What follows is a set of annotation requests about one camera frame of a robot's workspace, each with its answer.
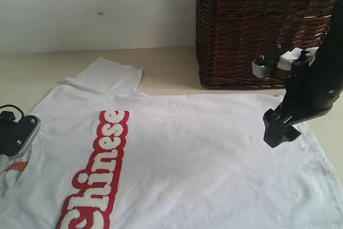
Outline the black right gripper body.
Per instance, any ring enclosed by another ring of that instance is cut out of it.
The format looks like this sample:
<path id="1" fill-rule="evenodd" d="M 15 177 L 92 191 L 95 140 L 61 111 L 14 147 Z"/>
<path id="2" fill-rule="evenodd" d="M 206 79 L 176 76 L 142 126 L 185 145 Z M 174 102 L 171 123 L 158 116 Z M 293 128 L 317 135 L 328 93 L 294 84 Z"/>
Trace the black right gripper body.
<path id="1" fill-rule="evenodd" d="M 296 61 L 278 107 L 282 122 L 303 122 L 327 114 L 342 92 L 342 0 L 332 10 L 330 28 L 314 61 Z"/>

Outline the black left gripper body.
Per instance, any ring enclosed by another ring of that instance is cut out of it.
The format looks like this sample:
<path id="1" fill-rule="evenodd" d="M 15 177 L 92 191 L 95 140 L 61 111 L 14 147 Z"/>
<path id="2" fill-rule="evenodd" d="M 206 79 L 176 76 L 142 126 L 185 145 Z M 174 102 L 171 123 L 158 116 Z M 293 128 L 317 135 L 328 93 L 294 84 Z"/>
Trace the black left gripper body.
<path id="1" fill-rule="evenodd" d="M 17 154 L 19 146 L 17 136 L 15 136 L 18 123 L 11 111 L 1 112 L 1 154 Z"/>

